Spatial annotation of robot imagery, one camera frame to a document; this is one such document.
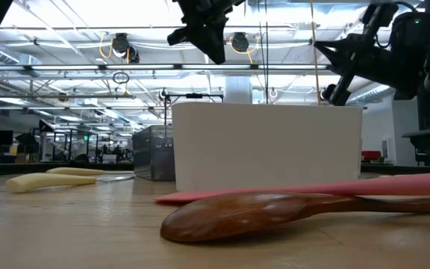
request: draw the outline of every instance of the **table surface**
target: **table surface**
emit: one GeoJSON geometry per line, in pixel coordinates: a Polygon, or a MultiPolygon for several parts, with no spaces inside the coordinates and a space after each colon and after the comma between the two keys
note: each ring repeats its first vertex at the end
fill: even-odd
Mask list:
{"type": "Polygon", "coordinates": [[[430,214],[322,214],[211,244],[159,236],[170,182],[98,182],[9,194],[0,176],[0,268],[430,268],[430,214]]]}

